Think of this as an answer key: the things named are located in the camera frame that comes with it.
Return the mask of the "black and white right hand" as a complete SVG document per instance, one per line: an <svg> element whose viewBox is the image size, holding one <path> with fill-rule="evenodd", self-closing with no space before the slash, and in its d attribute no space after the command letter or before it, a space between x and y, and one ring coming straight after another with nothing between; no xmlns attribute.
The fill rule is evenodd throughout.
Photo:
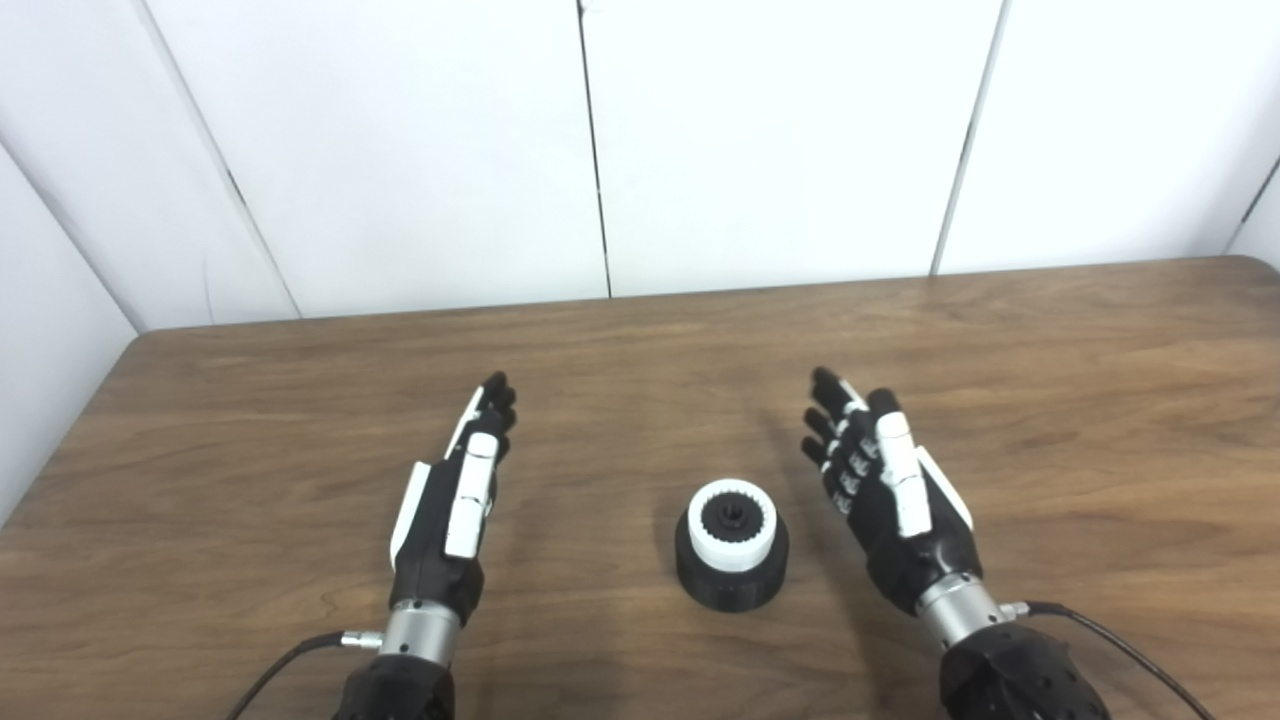
<svg viewBox="0 0 1280 720"><path fill-rule="evenodd" d="M858 393L826 366L812 373L801 450L865 555L867 573L895 607L915 614L950 575L983 574L972 514L895 393Z"/></svg>

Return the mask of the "black and white left hand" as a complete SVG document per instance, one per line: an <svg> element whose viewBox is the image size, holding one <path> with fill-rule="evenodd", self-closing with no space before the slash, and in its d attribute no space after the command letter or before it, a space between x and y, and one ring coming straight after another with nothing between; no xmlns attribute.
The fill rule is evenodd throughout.
<svg viewBox="0 0 1280 720"><path fill-rule="evenodd" d="M434 603L468 624L485 585L480 546L497 501L498 466L511 447L515 404L507 374L489 375L444 456L413 465L390 536L392 609Z"/></svg>

